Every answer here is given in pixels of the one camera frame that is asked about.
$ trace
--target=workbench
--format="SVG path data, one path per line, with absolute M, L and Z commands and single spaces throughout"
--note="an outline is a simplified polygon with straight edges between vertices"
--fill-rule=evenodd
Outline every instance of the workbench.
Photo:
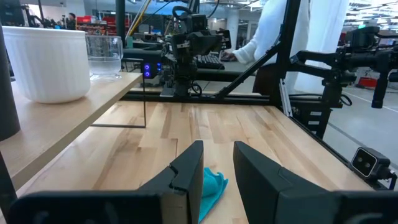
M 234 176 L 234 141 L 328 190 L 371 190 L 273 106 L 149 102 L 146 112 L 146 129 L 89 127 L 17 194 L 137 189 L 197 139 L 204 142 L 205 167 L 229 179 L 203 223 L 248 222 Z M 142 103 L 119 101 L 95 123 L 141 124 L 143 119 Z

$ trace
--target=ceiling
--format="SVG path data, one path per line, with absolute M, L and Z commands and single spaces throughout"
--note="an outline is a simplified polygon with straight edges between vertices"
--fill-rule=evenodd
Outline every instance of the ceiling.
M 377 24 L 382 28 L 395 27 L 398 24 L 398 1 L 351 1 L 344 26 L 357 27 L 367 23 Z

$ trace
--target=black camera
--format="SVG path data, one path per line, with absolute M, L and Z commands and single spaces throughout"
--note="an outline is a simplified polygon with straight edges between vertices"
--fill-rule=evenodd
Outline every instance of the black camera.
M 390 160 L 368 147 L 359 147 L 351 161 L 351 167 L 362 179 L 377 181 L 389 178 Z
M 346 41 L 353 49 L 366 49 L 377 44 L 375 35 L 380 32 L 380 27 L 365 27 L 347 32 Z

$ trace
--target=white lab coat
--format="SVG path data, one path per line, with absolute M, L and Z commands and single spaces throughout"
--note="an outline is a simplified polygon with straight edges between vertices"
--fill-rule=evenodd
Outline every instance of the white lab coat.
M 307 47 L 310 31 L 309 1 L 301 0 L 290 56 L 295 55 L 300 50 L 305 50 Z M 259 60 L 266 53 L 266 50 L 274 45 L 280 32 L 280 25 L 284 21 L 286 3 L 287 0 L 269 0 L 266 2 L 262 8 L 259 25 L 253 38 L 244 47 L 233 51 L 239 62 L 246 64 Z M 264 65 L 276 63 L 276 58 L 277 55 L 274 55 Z M 287 74 L 286 82 L 289 93 L 294 88 L 297 74 L 297 72 Z

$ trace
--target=white curtain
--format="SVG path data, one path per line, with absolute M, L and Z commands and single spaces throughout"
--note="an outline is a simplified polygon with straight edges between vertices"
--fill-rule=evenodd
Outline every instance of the white curtain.
M 349 0 L 311 0 L 310 35 L 307 50 L 336 52 Z M 308 65 L 329 68 L 324 63 L 308 61 Z M 307 93 L 322 93 L 322 78 L 299 73 L 294 88 Z

